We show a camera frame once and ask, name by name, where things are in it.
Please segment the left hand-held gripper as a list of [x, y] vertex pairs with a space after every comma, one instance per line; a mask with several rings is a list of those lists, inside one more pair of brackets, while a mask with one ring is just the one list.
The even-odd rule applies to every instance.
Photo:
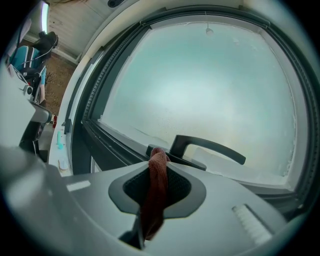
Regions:
[[24, 95], [24, 83], [14, 69], [0, 63], [0, 145], [38, 150], [39, 139], [52, 113], [31, 104]]

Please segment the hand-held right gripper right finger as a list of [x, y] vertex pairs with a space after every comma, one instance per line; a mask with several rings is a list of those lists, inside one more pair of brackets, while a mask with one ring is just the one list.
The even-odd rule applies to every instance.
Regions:
[[278, 210], [235, 180], [177, 163], [167, 166], [200, 180], [206, 197], [188, 217], [164, 220], [144, 249], [151, 256], [240, 256], [287, 224]]

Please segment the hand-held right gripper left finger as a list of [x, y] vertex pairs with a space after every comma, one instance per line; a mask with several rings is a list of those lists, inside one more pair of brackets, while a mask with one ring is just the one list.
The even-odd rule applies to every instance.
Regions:
[[0, 191], [14, 222], [50, 256], [144, 256], [81, 209], [58, 168], [20, 147], [0, 148]]

